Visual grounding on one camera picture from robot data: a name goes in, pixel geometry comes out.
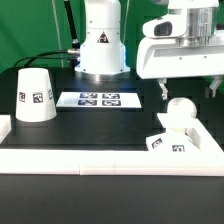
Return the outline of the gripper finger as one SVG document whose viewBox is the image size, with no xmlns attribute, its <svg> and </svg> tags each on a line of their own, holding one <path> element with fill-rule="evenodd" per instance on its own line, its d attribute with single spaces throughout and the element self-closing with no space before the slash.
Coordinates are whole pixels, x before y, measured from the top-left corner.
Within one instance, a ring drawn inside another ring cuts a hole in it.
<svg viewBox="0 0 224 224">
<path fill-rule="evenodd" d="M 222 76 L 214 76 L 211 84 L 205 90 L 205 96 L 207 98 L 214 98 L 216 96 L 216 91 L 222 82 Z"/>
<path fill-rule="evenodd" d="M 166 87 L 167 79 L 162 78 L 158 80 L 158 84 L 162 90 L 162 98 L 166 100 L 168 98 L 168 89 Z"/>
</svg>

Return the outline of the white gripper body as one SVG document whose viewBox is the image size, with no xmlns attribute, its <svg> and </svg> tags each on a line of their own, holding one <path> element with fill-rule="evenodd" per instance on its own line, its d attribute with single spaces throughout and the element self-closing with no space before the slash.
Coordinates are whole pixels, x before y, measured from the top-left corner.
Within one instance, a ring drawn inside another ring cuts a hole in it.
<svg viewBox="0 0 224 224">
<path fill-rule="evenodd" d="M 136 62 L 142 79 L 224 75 L 224 29 L 213 13 L 169 13 L 142 30 Z"/>
</svg>

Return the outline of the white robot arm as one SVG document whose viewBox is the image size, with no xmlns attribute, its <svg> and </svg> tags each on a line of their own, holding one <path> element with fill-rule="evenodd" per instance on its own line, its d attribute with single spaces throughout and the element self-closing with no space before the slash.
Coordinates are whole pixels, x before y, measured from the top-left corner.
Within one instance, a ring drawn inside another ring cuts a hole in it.
<svg viewBox="0 0 224 224">
<path fill-rule="evenodd" d="M 214 96 L 224 80 L 224 28 L 217 24 L 219 0 L 151 0 L 168 13 L 143 25 L 136 71 L 142 79 L 212 76 Z M 84 0 L 86 39 L 80 46 L 76 72 L 93 80 L 109 79 L 130 70 L 120 41 L 118 0 Z"/>
</svg>

